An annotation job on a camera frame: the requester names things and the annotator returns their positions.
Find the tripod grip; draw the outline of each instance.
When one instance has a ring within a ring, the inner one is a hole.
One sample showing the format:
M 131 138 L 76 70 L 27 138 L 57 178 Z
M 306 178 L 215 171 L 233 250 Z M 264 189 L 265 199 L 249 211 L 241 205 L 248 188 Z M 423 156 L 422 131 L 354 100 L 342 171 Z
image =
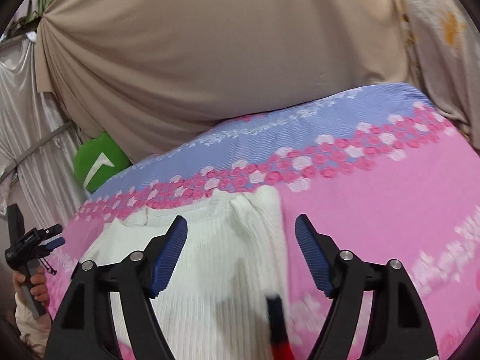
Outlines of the tripod grip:
M 47 313 L 43 304 L 40 303 L 38 300 L 35 300 L 35 297 L 31 294 L 30 290 L 35 287 L 30 279 L 32 275 L 30 273 L 30 269 L 28 265 L 21 265 L 18 267 L 18 271 L 25 276 L 25 283 L 22 284 L 23 295 L 25 296 L 25 301 L 28 309 L 32 312 L 32 315 L 35 319 L 40 318 L 42 315 Z

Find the black clamp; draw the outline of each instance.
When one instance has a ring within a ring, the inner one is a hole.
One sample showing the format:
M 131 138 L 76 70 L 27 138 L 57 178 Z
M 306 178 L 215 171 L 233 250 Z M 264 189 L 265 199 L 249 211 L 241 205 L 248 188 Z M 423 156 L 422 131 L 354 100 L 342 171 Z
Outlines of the black clamp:
M 374 295 L 361 360 L 438 359 L 428 317 L 400 261 L 378 265 L 340 251 L 305 215 L 298 217 L 295 231 L 317 288 L 334 300 L 309 360 L 346 360 L 364 291 Z M 54 320 L 45 360 L 122 360 L 109 292 L 120 293 L 136 359 L 175 360 L 150 299 L 167 288 L 186 238 L 187 222 L 178 216 L 165 235 L 120 263 L 78 264 Z
M 373 291 L 373 304 L 360 360 L 438 359 L 427 313 L 399 260 L 363 262 L 318 234 L 305 214 L 297 218 L 295 234 L 316 287 L 333 299 L 309 360 L 347 358 L 364 291 Z
M 119 292 L 136 359 L 175 360 L 150 299 L 167 288 L 187 231 L 187 221 L 177 216 L 165 235 L 120 263 L 78 264 L 53 322 L 44 359 L 121 360 L 109 295 Z
M 39 261 L 49 273 L 53 275 L 57 273 L 45 260 L 45 257 L 49 256 L 54 249 L 63 245 L 65 240 L 58 237 L 49 243 L 45 243 L 45 241 L 61 234 L 63 228 L 62 225 L 54 225 L 40 230 L 33 228 L 25 234 L 23 215 L 16 204 L 7 207 L 7 220 L 10 247 L 5 251 L 5 259 L 11 269 L 25 275 L 25 283 L 22 285 L 23 294 L 32 315 L 34 318 L 39 318 L 47 311 L 42 303 L 35 300 L 30 293 L 30 290 L 34 287 L 30 278 L 37 273 Z

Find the green cushion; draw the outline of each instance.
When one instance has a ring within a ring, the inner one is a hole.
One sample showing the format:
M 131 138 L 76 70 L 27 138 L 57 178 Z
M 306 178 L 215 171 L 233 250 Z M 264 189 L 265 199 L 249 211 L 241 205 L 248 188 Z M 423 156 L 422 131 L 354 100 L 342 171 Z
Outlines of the green cushion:
M 126 154 L 106 132 L 80 146 L 73 161 L 76 178 L 92 193 L 129 166 Z

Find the metal rivet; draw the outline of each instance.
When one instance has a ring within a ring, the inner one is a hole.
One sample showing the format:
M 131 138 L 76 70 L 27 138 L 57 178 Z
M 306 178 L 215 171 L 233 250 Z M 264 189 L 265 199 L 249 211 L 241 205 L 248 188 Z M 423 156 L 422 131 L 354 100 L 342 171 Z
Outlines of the metal rivet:
M 350 261 L 351 259 L 353 259 L 353 253 L 349 250 L 342 250 L 340 252 L 340 258 L 342 260 Z
M 130 255 L 130 259 L 132 261 L 140 261 L 141 259 L 143 258 L 143 253 L 141 251 L 134 251 L 131 255 Z
M 397 259 L 393 259 L 393 260 L 390 261 L 390 266 L 393 269 L 400 269 L 402 267 L 402 263 L 400 261 L 398 261 Z
M 93 261 L 85 261 L 83 264 L 82 264 L 82 270 L 83 271 L 89 271 L 90 269 L 93 268 Z

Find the pink floral fabric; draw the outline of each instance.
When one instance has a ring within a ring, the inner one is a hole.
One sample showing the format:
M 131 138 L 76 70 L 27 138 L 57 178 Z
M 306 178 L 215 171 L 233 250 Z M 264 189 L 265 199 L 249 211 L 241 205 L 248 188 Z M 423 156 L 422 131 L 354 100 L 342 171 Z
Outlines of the pink floral fabric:
M 296 359 L 307 359 L 330 302 L 316 290 L 294 235 L 308 214 L 319 232 L 364 261 L 400 259 L 424 302 L 447 359 L 480 311 L 480 160 L 452 124 L 423 103 L 411 116 L 356 126 L 348 139 L 318 135 L 306 147 L 279 147 L 266 161 L 207 166 L 193 176 L 154 180 L 87 202 L 65 229 L 66 244 L 51 262 L 55 314 L 76 261 L 105 222 L 140 207 L 165 209 L 229 192 L 275 186 L 282 197 L 289 248 L 289 336 Z M 368 325 L 366 296 L 349 360 L 358 358 Z M 133 355 L 122 348 L 126 359 Z

